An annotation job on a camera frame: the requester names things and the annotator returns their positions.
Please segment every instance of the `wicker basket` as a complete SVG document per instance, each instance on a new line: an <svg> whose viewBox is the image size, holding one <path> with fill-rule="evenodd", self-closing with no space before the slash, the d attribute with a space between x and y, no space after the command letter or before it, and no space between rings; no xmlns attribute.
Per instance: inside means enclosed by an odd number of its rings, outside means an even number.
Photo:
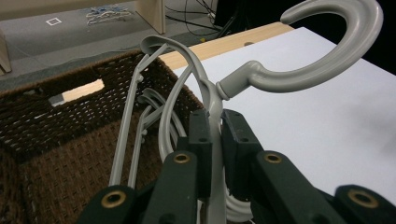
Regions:
<svg viewBox="0 0 396 224"><path fill-rule="evenodd" d="M135 66L132 51L42 82L0 93L0 223L74 223L90 198L108 184L120 119ZM165 98L177 77L160 60L142 73L137 94L150 87ZM52 106L49 98L102 79L104 88ZM127 158L145 105L134 107ZM202 108L184 87L175 111L188 130L190 112ZM156 127L141 149L141 188L161 169ZM124 173L129 172L124 165Z"/></svg>

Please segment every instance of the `piece of paper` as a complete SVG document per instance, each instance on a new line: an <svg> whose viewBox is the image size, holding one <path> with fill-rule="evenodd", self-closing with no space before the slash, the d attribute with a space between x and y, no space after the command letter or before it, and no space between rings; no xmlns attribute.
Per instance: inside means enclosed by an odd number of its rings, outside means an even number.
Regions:
<svg viewBox="0 0 396 224"><path fill-rule="evenodd" d="M216 83L249 60L289 71L334 44L300 28L203 61ZM175 73L180 75L183 68ZM195 79L186 84L200 95ZM396 204L396 76L364 60L314 88L270 93L248 88L224 108L242 113L266 150L285 154L318 189L361 185Z"/></svg>

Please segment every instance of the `white tabletop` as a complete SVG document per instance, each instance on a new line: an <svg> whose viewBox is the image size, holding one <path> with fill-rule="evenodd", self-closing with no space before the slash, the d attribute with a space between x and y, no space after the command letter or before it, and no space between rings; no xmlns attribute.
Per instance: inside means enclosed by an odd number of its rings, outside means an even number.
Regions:
<svg viewBox="0 0 396 224"><path fill-rule="evenodd" d="M212 82L249 60L288 71L334 44L300 28L203 61ZM175 70L179 75L181 69ZM193 76L186 83L200 95ZM242 113L264 149L288 156L318 189L356 184L396 204L396 76L359 60L314 88L269 93L250 87L224 108Z"/></svg>

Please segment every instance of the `dark background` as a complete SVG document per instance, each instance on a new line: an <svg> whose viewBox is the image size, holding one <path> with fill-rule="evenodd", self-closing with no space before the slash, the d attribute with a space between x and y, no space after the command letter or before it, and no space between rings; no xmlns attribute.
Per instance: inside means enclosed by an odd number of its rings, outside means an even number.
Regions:
<svg viewBox="0 0 396 224"><path fill-rule="evenodd" d="M236 18L243 20L244 24L248 24L246 29L259 27L279 21L284 11L301 2L303 1L219 0L215 24L224 26L231 16L234 15L235 11L241 8L242 10L239 10ZM384 11L384 23L377 40L363 56L363 59L396 75L395 9L394 6L390 5L392 1L378 0L377 2ZM338 43L342 39L347 28L344 19L333 14L320 14L308 17L295 22L291 26L293 28L304 26L333 43Z"/></svg>

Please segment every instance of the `hanger hook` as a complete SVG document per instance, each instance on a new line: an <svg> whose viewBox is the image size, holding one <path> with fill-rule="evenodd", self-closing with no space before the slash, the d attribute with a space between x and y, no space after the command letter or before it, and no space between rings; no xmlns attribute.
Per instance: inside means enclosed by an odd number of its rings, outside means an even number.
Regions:
<svg viewBox="0 0 396 224"><path fill-rule="evenodd" d="M336 77L373 45L383 22L381 6L375 0L308 0L285 11L280 20L291 24L321 13L337 14L346 20L346 33L332 51L289 72L273 72L258 62L248 62L217 84L223 99L234 97L250 85L262 91L301 91Z"/></svg>

